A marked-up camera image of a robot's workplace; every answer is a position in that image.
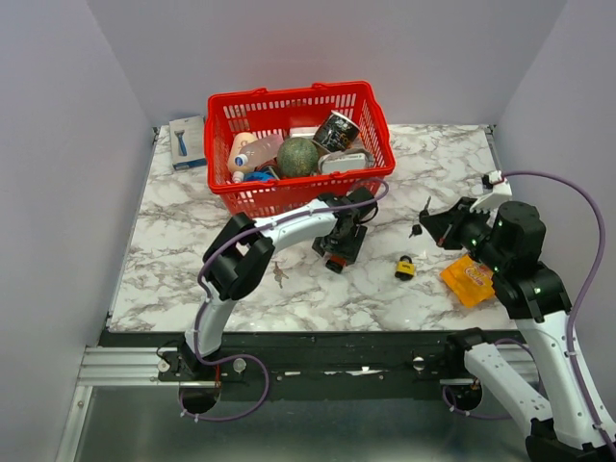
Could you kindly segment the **black head key set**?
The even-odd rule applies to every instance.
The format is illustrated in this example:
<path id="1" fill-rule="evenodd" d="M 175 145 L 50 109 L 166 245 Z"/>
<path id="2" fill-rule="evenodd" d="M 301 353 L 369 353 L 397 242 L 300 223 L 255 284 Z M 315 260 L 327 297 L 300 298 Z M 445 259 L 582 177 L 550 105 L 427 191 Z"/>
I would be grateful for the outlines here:
<path id="1" fill-rule="evenodd" d="M 429 215 L 428 208 L 429 208 L 430 201 L 431 201 L 431 197 L 429 196 L 427 198 L 427 201 L 425 202 L 424 207 L 420 210 L 418 218 L 416 219 L 414 224 L 411 226 L 411 231 L 410 231 L 408 238 L 420 236 L 423 233 L 421 219 Z"/>

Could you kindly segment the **orange black padlock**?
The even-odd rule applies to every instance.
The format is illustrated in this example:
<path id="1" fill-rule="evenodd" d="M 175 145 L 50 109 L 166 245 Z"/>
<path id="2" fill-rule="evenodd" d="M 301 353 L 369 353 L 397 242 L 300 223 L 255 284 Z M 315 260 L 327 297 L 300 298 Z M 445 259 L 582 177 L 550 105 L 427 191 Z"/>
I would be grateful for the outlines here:
<path id="1" fill-rule="evenodd" d="M 345 259 L 343 259 L 343 258 L 341 258 L 341 257 L 338 257 L 338 256 L 334 256 L 334 255 L 332 255 L 332 256 L 331 256 L 331 257 L 330 257 L 330 258 L 326 261 L 325 266 L 326 266 L 329 270 L 331 270 L 331 271 L 333 271 L 333 272 L 335 272 L 335 273 L 340 274 L 340 273 L 343 271 L 343 269 L 345 268 L 346 263 L 347 263 L 347 262 L 346 262 L 346 260 L 345 260 Z"/>

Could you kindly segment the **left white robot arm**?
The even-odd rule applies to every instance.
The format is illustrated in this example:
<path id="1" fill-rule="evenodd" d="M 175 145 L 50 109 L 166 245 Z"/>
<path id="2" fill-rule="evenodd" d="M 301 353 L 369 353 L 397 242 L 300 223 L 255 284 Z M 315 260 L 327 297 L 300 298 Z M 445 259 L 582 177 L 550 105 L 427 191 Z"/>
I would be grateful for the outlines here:
<path id="1" fill-rule="evenodd" d="M 323 193 L 290 212 L 250 218 L 239 213 L 227 221 L 203 255 L 197 283 L 205 298 L 180 347 L 180 368 L 193 380 L 214 366 L 222 333 L 237 302 L 260 285 L 278 252 L 310 242 L 325 266 L 336 273 L 354 264 L 377 212 L 377 198 L 365 187 L 347 195 Z"/>

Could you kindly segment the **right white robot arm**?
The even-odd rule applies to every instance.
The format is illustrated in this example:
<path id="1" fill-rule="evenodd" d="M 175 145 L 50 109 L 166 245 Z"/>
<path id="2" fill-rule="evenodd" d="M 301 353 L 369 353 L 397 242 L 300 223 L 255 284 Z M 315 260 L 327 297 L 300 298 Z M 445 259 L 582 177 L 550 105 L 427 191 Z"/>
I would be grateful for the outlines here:
<path id="1" fill-rule="evenodd" d="M 594 420 L 576 372 L 589 371 L 578 350 L 568 347 L 566 325 L 572 303 L 556 272 L 540 262 L 546 226 L 537 209 L 508 201 L 493 223 L 463 197 L 448 211 L 422 210 L 419 221 L 445 250 L 466 249 L 492 271 L 496 298 L 526 340 L 545 391 L 539 393 L 488 342 L 480 329 L 449 337 L 445 370 L 456 377 L 478 378 L 507 411 L 525 437 L 533 461 L 610 461 L 615 454 L 615 422 L 600 410 Z"/>

